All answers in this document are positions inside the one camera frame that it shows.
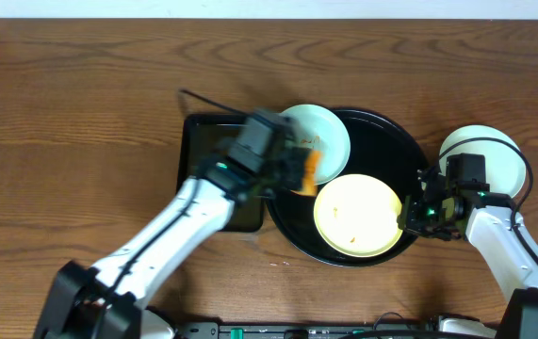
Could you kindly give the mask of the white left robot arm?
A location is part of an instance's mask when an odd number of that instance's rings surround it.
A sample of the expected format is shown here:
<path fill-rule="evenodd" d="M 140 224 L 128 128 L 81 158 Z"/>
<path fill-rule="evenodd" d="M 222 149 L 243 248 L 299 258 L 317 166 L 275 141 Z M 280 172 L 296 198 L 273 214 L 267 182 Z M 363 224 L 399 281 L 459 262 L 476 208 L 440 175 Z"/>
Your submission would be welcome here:
<path fill-rule="evenodd" d="M 316 192 L 319 159 L 290 140 L 225 139 L 126 244 L 89 268 L 71 261 L 57 272 L 35 337 L 172 338 L 174 328 L 148 309 L 164 281 L 250 197 L 281 186 Z"/>

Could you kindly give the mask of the round black serving tray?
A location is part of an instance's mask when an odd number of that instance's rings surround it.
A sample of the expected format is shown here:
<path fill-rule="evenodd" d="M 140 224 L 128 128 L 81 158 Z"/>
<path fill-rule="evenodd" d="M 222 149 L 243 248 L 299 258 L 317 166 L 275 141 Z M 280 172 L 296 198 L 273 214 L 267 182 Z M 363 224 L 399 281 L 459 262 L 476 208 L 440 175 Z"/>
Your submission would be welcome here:
<path fill-rule="evenodd" d="M 417 173 L 429 166 L 416 140 L 395 121 L 372 110 L 338 107 L 334 114 L 342 120 L 351 140 L 351 154 L 343 174 L 365 174 L 381 180 L 397 196 L 422 196 Z M 269 214 L 279 231 L 298 250 L 333 266 L 376 266 L 407 250 L 416 237 L 404 233 L 386 252 L 372 257 L 353 257 L 341 253 L 323 240 L 313 219 L 314 197 L 280 191 L 267 200 Z"/>

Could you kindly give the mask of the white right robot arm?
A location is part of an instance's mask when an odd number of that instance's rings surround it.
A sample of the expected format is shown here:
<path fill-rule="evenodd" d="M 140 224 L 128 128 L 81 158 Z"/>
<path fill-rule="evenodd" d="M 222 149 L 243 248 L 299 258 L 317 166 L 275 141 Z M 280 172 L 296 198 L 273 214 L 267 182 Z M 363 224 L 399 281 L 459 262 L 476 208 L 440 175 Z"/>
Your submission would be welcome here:
<path fill-rule="evenodd" d="M 538 338 L 538 246 L 512 198 L 475 179 L 439 178 L 422 198 L 405 199 L 398 224 L 415 236 L 469 242 L 508 302 L 495 337 Z"/>

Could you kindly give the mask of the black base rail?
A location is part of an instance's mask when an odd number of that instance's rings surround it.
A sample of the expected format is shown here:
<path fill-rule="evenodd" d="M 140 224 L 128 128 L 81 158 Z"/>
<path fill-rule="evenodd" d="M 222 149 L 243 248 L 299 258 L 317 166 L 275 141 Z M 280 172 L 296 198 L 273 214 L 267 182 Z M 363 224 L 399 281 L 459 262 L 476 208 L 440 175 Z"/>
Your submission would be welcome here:
<path fill-rule="evenodd" d="M 177 326 L 175 337 L 178 339 L 283 339 L 283 338 L 340 338 L 357 332 L 369 331 L 420 330 L 438 331 L 435 321 L 406 322 L 402 319 L 387 318 L 377 325 L 370 323 L 342 324 L 247 324 L 218 322 L 188 322 Z"/>

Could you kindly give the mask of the orange sponge with green scourer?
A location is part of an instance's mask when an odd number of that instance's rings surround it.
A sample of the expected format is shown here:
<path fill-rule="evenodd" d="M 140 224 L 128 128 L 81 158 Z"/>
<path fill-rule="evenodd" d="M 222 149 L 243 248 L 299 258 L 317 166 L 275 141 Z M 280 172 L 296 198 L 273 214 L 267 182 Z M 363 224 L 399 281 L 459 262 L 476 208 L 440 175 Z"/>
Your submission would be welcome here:
<path fill-rule="evenodd" d="M 296 182 L 292 191 L 301 196 L 316 196 L 318 194 L 318 184 L 315 174 L 318 169 L 321 153 L 316 150 L 299 148 L 302 152 L 302 174 Z"/>

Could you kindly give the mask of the black rectangular water tray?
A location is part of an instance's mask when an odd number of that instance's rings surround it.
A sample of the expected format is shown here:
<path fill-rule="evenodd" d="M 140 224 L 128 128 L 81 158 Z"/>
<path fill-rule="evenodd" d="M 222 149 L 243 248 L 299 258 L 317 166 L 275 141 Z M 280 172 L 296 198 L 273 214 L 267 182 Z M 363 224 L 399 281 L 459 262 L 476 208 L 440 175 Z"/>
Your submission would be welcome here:
<path fill-rule="evenodd" d="M 236 137 L 245 118 L 238 115 L 192 114 L 183 125 L 176 190 L 192 175 L 202 159 L 227 137 Z M 264 222 L 264 203 L 260 198 L 248 200 L 231 216 L 223 232 L 254 233 Z"/>

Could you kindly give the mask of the yellow plate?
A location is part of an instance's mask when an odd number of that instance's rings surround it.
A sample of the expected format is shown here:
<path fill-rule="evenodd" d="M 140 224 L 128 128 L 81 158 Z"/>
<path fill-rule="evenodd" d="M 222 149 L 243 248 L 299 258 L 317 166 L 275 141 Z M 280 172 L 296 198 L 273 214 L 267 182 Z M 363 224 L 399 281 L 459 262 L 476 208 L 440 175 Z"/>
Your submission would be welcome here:
<path fill-rule="evenodd" d="M 355 258 L 375 257 L 401 239 L 402 203 L 384 182 L 363 174 L 333 179 L 317 195 L 314 222 L 334 250 Z"/>

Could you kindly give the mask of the light blue plate with sauce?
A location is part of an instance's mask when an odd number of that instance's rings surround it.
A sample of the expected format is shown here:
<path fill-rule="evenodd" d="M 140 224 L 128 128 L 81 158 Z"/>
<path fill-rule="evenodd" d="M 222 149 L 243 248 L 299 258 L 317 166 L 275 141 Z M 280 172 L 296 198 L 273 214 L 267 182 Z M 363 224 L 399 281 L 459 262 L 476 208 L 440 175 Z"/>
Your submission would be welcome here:
<path fill-rule="evenodd" d="M 320 105 L 294 105 L 281 116 L 295 121 L 296 142 L 300 147 L 320 153 L 315 183 L 323 185 L 348 164 L 351 139 L 347 128 L 333 111 Z"/>

